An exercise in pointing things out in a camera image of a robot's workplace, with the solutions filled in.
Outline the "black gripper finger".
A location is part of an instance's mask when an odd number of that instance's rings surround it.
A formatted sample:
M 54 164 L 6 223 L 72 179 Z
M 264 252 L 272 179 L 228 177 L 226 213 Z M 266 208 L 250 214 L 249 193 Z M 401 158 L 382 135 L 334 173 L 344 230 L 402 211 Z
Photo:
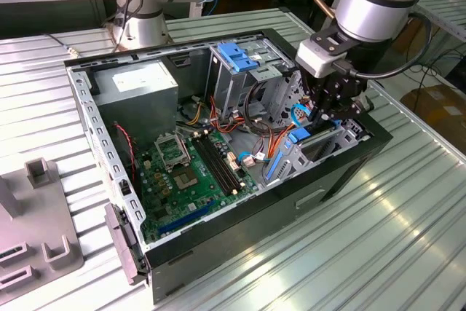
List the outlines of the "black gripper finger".
M 310 101 L 312 102 L 312 110 L 308 117 L 308 121 L 310 126 L 315 127 L 317 125 L 317 118 L 319 117 L 319 103 L 321 90 L 323 88 L 323 81 L 322 79 L 308 79 L 307 86 Z
M 353 99 L 334 100 L 322 106 L 322 123 L 325 126 L 341 124 L 349 119 L 360 117 L 373 108 L 374 105 L 370 101 L 363 103 Z

